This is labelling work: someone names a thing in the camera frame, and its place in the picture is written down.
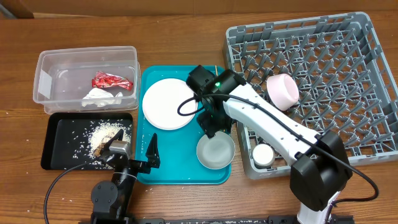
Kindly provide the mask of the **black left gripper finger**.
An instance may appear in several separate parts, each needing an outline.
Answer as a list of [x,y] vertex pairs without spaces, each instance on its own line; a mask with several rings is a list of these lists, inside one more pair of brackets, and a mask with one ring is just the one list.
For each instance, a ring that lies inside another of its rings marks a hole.
[[158,150],[158,137],[157,134],[154,133],[150,140],[150,143],[147,147],[146,152],[147,163],[150,167],[159,168],[160,167],[160,156]]
[[114,140],[122,141],[123,140],[123,135],[124,135],[124,130],[120,129],[110,140],[112,140],[112,142]]

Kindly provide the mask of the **grey bowl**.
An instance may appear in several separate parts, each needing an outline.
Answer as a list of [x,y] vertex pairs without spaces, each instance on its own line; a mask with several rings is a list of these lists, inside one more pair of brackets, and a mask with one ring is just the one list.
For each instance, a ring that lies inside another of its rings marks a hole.
[[229,134],[218,131],[212,138],[206,134],[197,144],[197,158],[208,169],[227,167],[235,155],[235,143]]

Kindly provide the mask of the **white napkin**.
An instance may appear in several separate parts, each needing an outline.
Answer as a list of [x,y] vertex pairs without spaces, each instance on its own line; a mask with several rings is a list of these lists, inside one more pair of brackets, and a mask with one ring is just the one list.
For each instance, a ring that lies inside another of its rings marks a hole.
[[107,105],[119,105],[121,100],[119,97],[122,97],[123,93],[119,92],[116,95],[112,93],[100,89],[100,88],[93,88],[81,102],[82,107],[86,107],[88,105],[96,105],[98,108],[105,107]]

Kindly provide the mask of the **large white plate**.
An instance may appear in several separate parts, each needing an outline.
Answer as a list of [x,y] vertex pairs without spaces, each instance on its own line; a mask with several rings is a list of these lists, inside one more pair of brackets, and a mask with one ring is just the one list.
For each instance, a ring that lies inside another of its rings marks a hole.
[[178,107],[194,95],[183,80],[166,78],[151,85],[142,100],[146,120],[156,128],[171,131],[184,127],[194,117],[180,116]]

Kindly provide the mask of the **red snack wrapper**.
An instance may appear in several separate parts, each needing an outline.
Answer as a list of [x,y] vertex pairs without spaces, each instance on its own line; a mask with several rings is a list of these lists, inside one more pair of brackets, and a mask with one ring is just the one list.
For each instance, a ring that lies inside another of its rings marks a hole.
[[118,86],[128,91],[131,91],[133,88],[133,82],[127,78],[104,73],[102,71],[96,72],[95,77],[91,80],[91,85],[93,88],[111,88]]

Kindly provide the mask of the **white cup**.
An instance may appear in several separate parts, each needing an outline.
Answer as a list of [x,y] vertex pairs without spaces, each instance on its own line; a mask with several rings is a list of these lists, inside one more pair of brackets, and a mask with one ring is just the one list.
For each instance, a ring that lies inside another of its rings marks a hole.
[[252,150],[252,159],[258,169],[267,169],[275,161],[274,150],[268,144],[258,144]]

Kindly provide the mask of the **small pink bowl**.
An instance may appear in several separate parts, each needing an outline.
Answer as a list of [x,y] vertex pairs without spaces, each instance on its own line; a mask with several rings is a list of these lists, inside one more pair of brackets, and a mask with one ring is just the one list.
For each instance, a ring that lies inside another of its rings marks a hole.
[[296,82],[286,73],[269,77],[266,87],[271,102],[281,111],[286,111],[299,101]]

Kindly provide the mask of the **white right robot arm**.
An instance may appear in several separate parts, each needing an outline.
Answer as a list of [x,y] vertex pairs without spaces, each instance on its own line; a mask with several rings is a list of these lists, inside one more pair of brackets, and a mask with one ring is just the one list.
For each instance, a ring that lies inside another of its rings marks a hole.
[[218,131],[231,130],[239,121],[270,144],[290,166],[290,189],[300,201],[296,216],[279,216],[284,223],[352,223],[353,217],[336,217],[333,207],[353,174],[358,174],[374,189],[364,198],[345,198],[345,202],[368,202],[379,196],[376,183],[351,166],[342,139],[333,131],[319,134],[268,103],[244,77],[232,70],[220,75],[199,65],[188,75],[192,99],[202,103],[196,110],[197,122],[213,138]]

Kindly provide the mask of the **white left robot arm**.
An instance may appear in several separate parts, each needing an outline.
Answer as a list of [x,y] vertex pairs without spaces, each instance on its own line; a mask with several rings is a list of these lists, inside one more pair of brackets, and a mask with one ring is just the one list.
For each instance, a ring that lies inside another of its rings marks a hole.
[[83,164],[71,167],[51,183],[44,199],[44,221],[49,223],[48,200],[55,184],[67,173],[83,168],[94,162],[102,162],[114,169],[111,180],[98,182],[91,191],[93,211],[90,223],[135,223],[133,217],[127,215],[127,208],[132,195],[138,173],[150,174],[152,168],[160,167],[158,150],[158,136],[152,135],[146,151],[146,161],[131,159],[131,153],[127,150],[130,143],[123,141],[124,131],[119,130],[108,142],[99,148],[99,155]]

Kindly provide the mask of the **spilled white rice pile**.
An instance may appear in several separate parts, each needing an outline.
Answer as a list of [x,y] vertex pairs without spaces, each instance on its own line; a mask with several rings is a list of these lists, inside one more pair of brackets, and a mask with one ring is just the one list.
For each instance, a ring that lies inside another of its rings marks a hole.
[[95,121],[83,120],[83,130],[72,131],[72,140],[68,146],[72,147],[72,161],[82,159],[88,162],[97,159],[93,151],[101,140],[111,139],[120,129],[124,130],[123,141],[131,142],[132,121],[127,119],[99,119]]

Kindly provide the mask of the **teal plastic tray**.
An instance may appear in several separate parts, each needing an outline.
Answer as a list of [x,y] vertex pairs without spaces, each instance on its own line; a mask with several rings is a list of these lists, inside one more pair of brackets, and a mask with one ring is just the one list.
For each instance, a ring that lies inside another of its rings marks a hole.
[[159,129],[144,115],[143,98],[156,82],[176,78],[185,81],[194,65],[155,65],[146,69],[141,78],[141,95],[137,117],[135,159],[146,161],[146,152],[152,135],[157,135],[160,167],[152,168],[150,174],[139,174],[139,182],[147,185],[218,185],[231,174],[231,166],[209,169],[197,158],[197,143],[205,135],[197,123],[197,114],[176,130]]

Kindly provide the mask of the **black tray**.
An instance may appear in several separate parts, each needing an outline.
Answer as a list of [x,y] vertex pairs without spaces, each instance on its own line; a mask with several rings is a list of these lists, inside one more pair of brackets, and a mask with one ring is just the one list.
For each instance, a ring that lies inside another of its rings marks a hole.
[[83,130],[83,120],[127,119],[132,121],[129,113],[54,113],[50,116],[44,141],[40,165],[45,170],[66,170],[84,163],[82,159],[72,161],[72,131]]

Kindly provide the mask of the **clear plastic bin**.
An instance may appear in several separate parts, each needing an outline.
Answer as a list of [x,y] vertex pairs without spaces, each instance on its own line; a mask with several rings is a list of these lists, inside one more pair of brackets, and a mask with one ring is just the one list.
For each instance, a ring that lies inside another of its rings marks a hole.
[[[119,97],[119,105],[82,107],[83,98],[93,89],[91,80],[102,71],[133,82],[128,91],[121,87],[101,88]],[[33,101],[47,114],[58,112],[123,111],[139,106],[141,68],[133,46],[85,47],[46,50],[39,55],[35,70]]]

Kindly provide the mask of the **grey dish rack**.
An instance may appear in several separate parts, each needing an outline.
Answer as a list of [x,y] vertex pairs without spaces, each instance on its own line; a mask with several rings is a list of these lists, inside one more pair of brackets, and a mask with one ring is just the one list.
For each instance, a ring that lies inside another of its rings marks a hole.
[[366,13],[230,27],[223,53],[263,97],[270,76],[290,75],[300,98],[288,116],[338,133],[352,166],[397,159],[397,83]]

